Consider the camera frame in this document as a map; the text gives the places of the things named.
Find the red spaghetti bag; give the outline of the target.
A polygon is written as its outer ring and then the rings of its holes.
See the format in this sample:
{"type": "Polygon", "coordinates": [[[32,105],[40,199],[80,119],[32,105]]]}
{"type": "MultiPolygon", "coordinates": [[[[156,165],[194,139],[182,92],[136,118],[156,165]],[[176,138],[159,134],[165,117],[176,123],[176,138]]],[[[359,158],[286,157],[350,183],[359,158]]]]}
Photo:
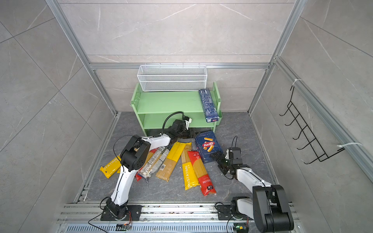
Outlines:
{"type": "Polygon", "coordinates": [[[138,171],[138,172],[136,173],[136,175],[135,175],[135,178],[136,178],[136,181],[137,181],[137,182],[143,178],[139,173],[141,172],[141,170],[143,169],[143,167],[147,164],[147,162],[151,159],[151,157],[154,155],[154,153],[155,153],[157,150],[158,150],[158,148],[152,149],[152,150],[150,150],[149,153],[147,154],[147,157],[146,157],[146,160],[145,160],[144,165],[139,169],[139,171],[138,171]]]}
{"type": "Polygon", "coordinates": [[[194,172],[201,186],[201,191],[204,196],[216,194],[215,187],[210,176],[204,166],[202,158],[197,151],[188,151],[188,156],[193,166],[194,172]]]}

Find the yellow pasta bag far left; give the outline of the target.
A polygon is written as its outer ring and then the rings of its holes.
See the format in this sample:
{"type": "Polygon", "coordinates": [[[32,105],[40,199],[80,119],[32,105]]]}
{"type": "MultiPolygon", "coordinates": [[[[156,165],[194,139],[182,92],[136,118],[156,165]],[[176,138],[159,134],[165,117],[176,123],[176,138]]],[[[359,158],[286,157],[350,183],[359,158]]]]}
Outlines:
{"type": "Polygon", "coordinates": [[[120,167],[121,167],[120,159],[115,157],[107,165],[105,165],[104,167],[100,167],[99,170],[104,174],[104,176],[107,179],[109,179],[116,172],[119,173],[120,167]]]}

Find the green metal shelf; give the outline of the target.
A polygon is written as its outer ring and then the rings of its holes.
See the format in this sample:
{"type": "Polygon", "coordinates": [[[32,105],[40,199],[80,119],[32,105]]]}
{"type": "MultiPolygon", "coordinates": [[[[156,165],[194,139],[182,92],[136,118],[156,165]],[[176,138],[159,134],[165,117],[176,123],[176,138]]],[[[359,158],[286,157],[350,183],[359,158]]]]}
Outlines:
{"type": "Polygon", "coordinates": [[[216,82],[210,93],[219,114],[219,120],[216,122],[206,121],[198,91],[144,92],[140,84],[137,84],[131,99],[131,106],[146,136],[149,130],[161,129],[165,119],[170,114],[179,111],[192,119],[191,128],[210,128],[214,131],[222,120],[221,98],[216,82]]]}

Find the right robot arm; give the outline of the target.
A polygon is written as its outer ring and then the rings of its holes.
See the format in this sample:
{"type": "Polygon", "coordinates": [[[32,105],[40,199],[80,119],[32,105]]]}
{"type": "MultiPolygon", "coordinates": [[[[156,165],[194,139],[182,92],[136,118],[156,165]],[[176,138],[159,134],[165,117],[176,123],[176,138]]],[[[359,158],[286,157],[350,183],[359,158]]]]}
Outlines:
{"type": "Polygon", "coordinates": [[[231,174],[252,193],[251,198],[235,197],[231,201],[233,215],[245,215],[254,220],[261,233],[292,231],[294,220],[284,188],[260,178],[243,163],[241,149],[231,147],[227,155],[217,151],[210,157],[218,163],[222,174],[231,174]]]}

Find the long blue spaghetti box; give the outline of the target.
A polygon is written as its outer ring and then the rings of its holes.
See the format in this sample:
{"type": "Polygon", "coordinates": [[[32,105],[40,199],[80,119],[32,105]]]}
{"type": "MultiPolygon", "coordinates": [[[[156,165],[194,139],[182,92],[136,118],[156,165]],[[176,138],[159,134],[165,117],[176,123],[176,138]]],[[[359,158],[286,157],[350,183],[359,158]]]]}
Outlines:
{"type": "Polygon", "coordinates": [[[215,108],[211,93],[209,89],[200,89],[198,91],[201,102],[202,102],[202,107],[203,111],[205,114],[206,122],[211,123],[211,122],[216,122],[219,120],[219,115],[218,112],[215,108]]]}

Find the red spaghetti bag left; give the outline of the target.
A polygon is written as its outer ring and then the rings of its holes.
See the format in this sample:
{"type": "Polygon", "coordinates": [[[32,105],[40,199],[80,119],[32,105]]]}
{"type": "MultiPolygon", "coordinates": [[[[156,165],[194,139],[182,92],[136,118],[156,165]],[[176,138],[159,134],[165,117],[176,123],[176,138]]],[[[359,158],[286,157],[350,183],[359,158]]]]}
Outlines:
{"type": "Polygon", "coordinates": [[[139,173],[141,172],[141,170],[143,169],[143,167],[147,164],[147,162],[151,159],[151,157],[154,155],[154,153],[155,153],[157,150],[158,150],[158,148],[152,149],[152,150],[150,150],[149,153],[147,154],[147,157],[146,157],[146,160],[145,160],[144,165],[139,169],[139,171],[138,171],[138,172],[136,173],[136,175],[135,175],[135,178],[136,178],[136,181],[137,181],[137,182],[143,178],[139,173]]]}

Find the clear black label pasta bag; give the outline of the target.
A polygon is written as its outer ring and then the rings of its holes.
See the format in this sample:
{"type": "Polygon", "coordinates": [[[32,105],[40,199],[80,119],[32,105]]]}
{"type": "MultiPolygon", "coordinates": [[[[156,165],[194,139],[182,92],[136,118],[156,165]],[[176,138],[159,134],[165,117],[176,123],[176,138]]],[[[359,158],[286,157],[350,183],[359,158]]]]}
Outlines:
{"type": "Polygon", "coordinates": [[[167,146],[152,149],[147,155],[145,165],[135,175],[136,180],[144,179],[148,182],[152,175],[161,167],[169,152],[170,149],[167,146]]]}

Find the red spaghetti bag right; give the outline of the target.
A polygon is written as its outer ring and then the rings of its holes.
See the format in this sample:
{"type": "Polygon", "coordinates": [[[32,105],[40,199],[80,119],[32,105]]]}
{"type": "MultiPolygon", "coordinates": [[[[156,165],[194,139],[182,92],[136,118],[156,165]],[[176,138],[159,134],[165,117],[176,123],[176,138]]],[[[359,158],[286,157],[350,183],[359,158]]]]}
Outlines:
{"type": "Polygon", "coordinates": [[[216,194],[215,187],[210,176],[204,166],[202,158],[197,151],[188,151],[188,156],[193,166],[194,172],[201,186],[201,191],[204,196],[216,194]]]}

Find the yellow Pastatime spaghetti bag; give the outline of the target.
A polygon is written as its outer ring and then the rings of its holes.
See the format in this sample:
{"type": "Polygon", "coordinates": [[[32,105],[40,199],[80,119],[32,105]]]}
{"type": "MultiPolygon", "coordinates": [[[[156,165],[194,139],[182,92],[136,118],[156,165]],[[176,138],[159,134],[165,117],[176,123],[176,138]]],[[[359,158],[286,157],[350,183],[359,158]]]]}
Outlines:
{"type": "Polygon", "coordinates": [[[192,163],[188,156],[188,152],[191,151],[191,143],[186,143],[183,152],[181,154],[182,169],[185,190],[191,189],[193,187],[199,186],[198,178],[196,177],[195,171],[193,169],[192,163]]]}

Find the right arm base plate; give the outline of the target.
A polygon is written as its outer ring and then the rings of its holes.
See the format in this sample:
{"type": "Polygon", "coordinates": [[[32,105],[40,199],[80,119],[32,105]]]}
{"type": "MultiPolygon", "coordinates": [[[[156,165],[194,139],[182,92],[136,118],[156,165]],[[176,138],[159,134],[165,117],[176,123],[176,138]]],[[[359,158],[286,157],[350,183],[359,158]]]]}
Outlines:
{"type": "Polygon", "coordinates": [[[234,216],[231,210],[231,206],[228,204],[223,204],[221,202],[215,203],[214,205],[217,213],[218,220],[242,220],[243,217],[234,216]]]}

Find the blue Barilla rigatoni box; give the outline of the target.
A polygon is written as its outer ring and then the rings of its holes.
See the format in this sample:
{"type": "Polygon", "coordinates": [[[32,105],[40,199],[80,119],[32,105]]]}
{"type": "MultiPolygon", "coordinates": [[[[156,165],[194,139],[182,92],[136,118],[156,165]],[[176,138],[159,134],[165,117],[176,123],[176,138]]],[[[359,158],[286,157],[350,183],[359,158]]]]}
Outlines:
{"type": "Polygon", "coordinates": [[[217,152],[223,153],[222,147],[217,141],[213,131],[198,134],[195,138],[195,142],[199,155],[204,163],[213,162],[214,159],[212,155],[216,154],[217,152]]]}

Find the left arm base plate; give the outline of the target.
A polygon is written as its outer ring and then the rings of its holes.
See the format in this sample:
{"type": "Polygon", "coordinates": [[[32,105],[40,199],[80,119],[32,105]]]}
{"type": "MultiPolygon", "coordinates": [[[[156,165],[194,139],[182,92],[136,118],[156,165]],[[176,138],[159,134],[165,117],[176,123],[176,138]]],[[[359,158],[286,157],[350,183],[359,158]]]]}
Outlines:
{"type": "Polygon", "coordinates": [[[142,205],[125,205],[124,207],[105,207],[100,217],[101,221],[138,221],[140,219],[142,205]]]}

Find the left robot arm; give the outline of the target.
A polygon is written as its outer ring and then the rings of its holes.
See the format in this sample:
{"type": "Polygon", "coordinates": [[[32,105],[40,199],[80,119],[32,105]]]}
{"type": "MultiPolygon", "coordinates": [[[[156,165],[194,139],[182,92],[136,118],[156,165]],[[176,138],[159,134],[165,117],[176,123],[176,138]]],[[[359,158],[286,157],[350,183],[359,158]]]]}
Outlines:
{"type": "Polygon", "coordinates": [[[127,203],[129,191],[136,173],[146,164],[148,153],[159,147],[167,147],[179,138],[193,136],[189,125],[192,123],[190,117],[175,120],[172,126],[162,129],[156,136],[140,137],[134,135],[120,153],[120,174],[113,194],[106,200],[101,220],[123,220],[129,216],[127,203]]]}

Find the yellow top brown spaghetti bag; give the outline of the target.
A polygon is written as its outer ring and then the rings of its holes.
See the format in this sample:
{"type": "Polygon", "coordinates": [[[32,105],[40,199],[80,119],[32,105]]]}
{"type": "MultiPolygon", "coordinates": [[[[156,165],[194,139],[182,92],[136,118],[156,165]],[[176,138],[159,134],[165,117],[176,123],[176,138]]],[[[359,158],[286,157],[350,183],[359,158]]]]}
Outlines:
{"type": "Polygon", "coordinates": [[[159,171],[156,173],[156,177],[168,182],[179,158],[185,149],[191,149],[191,143],[175,142],[159,171]]]}

